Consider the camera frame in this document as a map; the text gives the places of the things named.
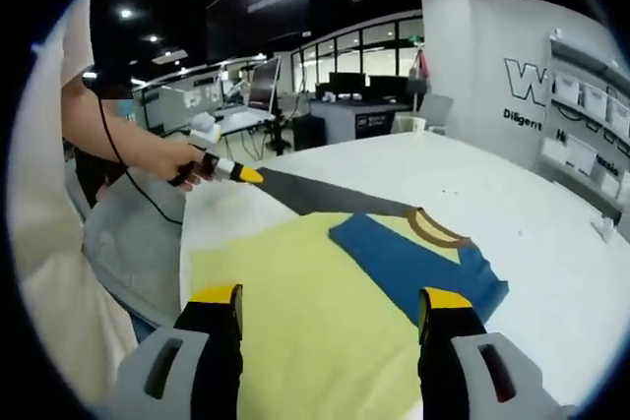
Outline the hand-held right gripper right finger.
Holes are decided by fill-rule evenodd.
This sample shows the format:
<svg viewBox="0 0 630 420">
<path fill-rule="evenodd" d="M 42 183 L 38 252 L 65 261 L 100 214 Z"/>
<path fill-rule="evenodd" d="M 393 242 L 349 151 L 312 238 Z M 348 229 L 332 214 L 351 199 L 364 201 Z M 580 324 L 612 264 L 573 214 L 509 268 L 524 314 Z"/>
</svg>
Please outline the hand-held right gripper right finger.
<svg viewBox="0 0 630 420">
<path fill-rule="evenodd" d="M 543 419 L 540 368 L 499 332 L 488 332 L 463 295 L 419 291 L 417 372 L 425 419 Z"/>
</svg>

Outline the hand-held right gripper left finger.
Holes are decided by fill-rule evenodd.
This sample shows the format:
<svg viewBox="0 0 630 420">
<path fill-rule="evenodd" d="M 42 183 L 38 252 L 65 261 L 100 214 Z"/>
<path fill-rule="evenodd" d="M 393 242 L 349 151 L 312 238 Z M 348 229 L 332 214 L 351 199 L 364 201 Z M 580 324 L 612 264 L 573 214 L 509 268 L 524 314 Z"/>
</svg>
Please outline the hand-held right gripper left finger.
<svg viewBox="0 0 630 420">
<path fill-rule="evenodd" d="M 204 289 L 171 327 L 155 330 L 124 359 L 118 419 L 234 419 L 243 371 L 242 285 Z"/>
</svg>

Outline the person's left hand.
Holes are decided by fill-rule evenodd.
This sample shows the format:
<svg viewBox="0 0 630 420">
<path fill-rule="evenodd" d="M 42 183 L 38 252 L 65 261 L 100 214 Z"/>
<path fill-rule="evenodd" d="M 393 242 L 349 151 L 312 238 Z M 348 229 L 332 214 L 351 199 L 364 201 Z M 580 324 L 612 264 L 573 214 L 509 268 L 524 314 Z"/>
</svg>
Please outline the person's left hand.
<svg viewBox="0 0 630 420">
<path fill-rule="evenodd" d="M 195 150 L 196 157 L 177 165 L 176 175 L 167 181 L 171 187 L 180 187 L 185 182 L 190 182 L 190 178 L 193 177 L 200 180 L 212 180 L 216 175 L 220 160 L 217 156 L 197 145 L 187 144 L 186 147 Z"/>
</svg>

